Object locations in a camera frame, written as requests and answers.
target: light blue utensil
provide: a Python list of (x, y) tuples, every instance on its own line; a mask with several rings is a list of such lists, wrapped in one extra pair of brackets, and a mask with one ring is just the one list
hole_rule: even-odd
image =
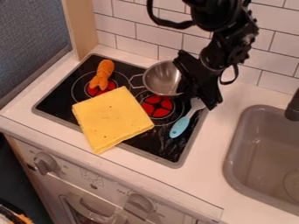
[(197, 98), (191, 99), (191, 109), (189, 110), (186, 116), (183, 116), (177, 122), (175, 122), (175, 124), (173, 124), (170, 130), (170, 137), (176, 138), (182, 135), (184, 131), (188, 128), (190, 120), (194, 115), (194, 113), (199, 109), (204, 109), (204, 108), (205, 108), (205, 104), (200, 99)]

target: white tile wall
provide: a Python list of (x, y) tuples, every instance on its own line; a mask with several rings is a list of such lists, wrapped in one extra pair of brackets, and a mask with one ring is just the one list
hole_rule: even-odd
[(277, 32), (271, 46), (271, 52), (299, 58), (299, 36)]
[(292, 76), (298, 62), (299, 59), (253, 49), (250, 51), (250, 59), (245, 64), (250, 67)]
[(211, 42), (208, 38), (200, 38), (184, 34), (183, 49), (189, 53), (200, 53)]
[[(259, 78), (261, 76), (261, 70), (256, 68), (251, 68), (247, 66), (239, 66), (239, 78), (238, 81), (251, 84), (251, 85), (257, 85)], [(231, 81), (234, 78), (234, 70), (233, 67), (230, 66), (225, 72), (222, 74), (222, 80), (223, 81)]]
[(136, 36), (135, 23), (99, 14), (95, 14), (94, 16), (96, 28), (100, 31), (112, 32), (130, 38)]
[(299, 87), (299, 79), (276, 73), (263, 72), (260, 86), (293, 95)]
[(298, 0), (286, 0), (285, 8), (299, 10), (299, 1)]
[(94, 12), (112, 16), (112, 4), (110, 0), (94, 0)]
[(115, 34), (105, 31), (97, 31), (97, 34), (99, 44), (116, 48)]
[(146, 11), (146, 7), (140, 4), (126, 3), (119, 0), (113, 0), (114, 13), (116, 18), (123, 18), (141, 24), (154, 25)]
[(173, 60), (177, 57), (177, 50), (159, 46), (159, 59), (160, 60)]
[(260, 35), (254, 42), (253, 47), (265, 51), (269, 50), (275, 32), (260, 29), (259, 33)]
[[(170, 11), (170, 10), (160, 10), (159, 17), (164, 18), (164, 19), (168, 19), (170, 21), (175, 21), (175, 22), (182, 22), (182, 21), (186, 21), (186, 20), (191, 20), (190, 15), (180, 13), (180, 12)], [(196, 36), (199, 36), (199, 37), (204, 37), (204, 38), (209, 38), (210, 37), (210, 32), (204, 31), (204, 30), (198, 28), (195, 25), (188, 28), (188, 29), (186, 29), (186, 30), (182, 30), (181, 32), (189, 33), (189, 34), (196, 35)]]
[(299, 35), (299, 12), (261, 4), (252, 4), (254, 16), (261, 28)]
[[(173, 60), (184, 49), (198, 57), (211, 41), (197, 26), (174, 30), (154, 24), (146, 0), (93, 0), (99, 43), (156, 60)], [(260, 35), (238, 81), (293, 94), (299, 87), (299, 0), (253, 0)], [(154, 12), (173, 21), (189, 20), (183, 0), (154, 0)], [(227, 69), (225, 79), (233, 76)]]
[(283, 6), (284, 0), (253, 0), (253, 3)]
[[(135, 0), (137, 4), (146, 4), (147, 0)], [(154, 6), (171, 11), (184, 12), (184, 3), (182, 0), (154, 0)]]
[(181, 49), (183, 34), (144, 24), (137, 24), (137, 38), (153, 44)]
[(145, 43), (132, 38), (117, 37), (117, 47), (120, 50), (142, 55), (157, 60), (157, 45)]

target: burner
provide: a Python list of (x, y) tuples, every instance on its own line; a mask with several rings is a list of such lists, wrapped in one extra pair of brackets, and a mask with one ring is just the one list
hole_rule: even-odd
[(151, 95), (143, 99), (142, 106), (151, 118), (166, 118), (175, 108), (175, 103), (169, 97)]
[(155, 126), (164, 126), (176, 122), (184, 113), (184, 103), (179, 98), (154, 95), (145, 90), (136, 99), (143, 106)]
[(85, 86), (85, 94), (88, 95), (88, 97), (95, 97), (97, 95), (102, 95), (105, 94), (106, 92), (114, 90), (115, 88), (118, 88), (118, 85), (115, 80), (111, 80), (111, 79), (108, 81), (108, 86), (105, 90), (101, 90), (99, 87), (90, 88), (88, 82)]
[(108, 87), (106, 90), (102, 91), (100, 90), (99, 87), (91, 89), (89, 87), (89, 81), (93, 79), (95, 75), (96, 75), (95, 71), (86, 73), (83, 74), (81, 77), (79, 77), (78, 80), (74, 82), (74, 84), (72, 85), (71, 94), (72, 94), (72, 98), (76, 102), (85, 101), (89, 98), (104, 94), (108, 91), (111, 91), (115, 88), (119, 88), (122, 86), (126, 86), (130, 90), (128, 78), (123, 73), (119, 73), (119, 72), (113, 72), (113, 74), (110, 76)]

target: knob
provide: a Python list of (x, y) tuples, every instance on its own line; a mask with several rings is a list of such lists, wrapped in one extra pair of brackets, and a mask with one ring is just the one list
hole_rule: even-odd
[(59, 169), (55, 159), (45, 152), (39, 152), (33, 161), (38, 167), (38, 171), (43, 176), (45, 176), (48, 172), (55, 172)]
[(133, 193), (129, 196), (124, 209), (145, 221), (149, 213), (154, 211), (154, 206), (149, 199)]

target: oven handle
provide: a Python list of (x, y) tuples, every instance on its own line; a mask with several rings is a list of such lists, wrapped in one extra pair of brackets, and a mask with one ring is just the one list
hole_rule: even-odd
[(117, 213), (111, 215), (110, 217), (107, 217), (104, 215), (94, 213), (93, 211), (90, 211), (80, 203), (81, 197), (76, 194), (68, 193), (66, 196), (66, 202), (77, 213), (84, 216), (88, 220), (97, 222), (99, 224), (126, 224), (127, 223), (127, 219), (125, 217), (120, 216)]

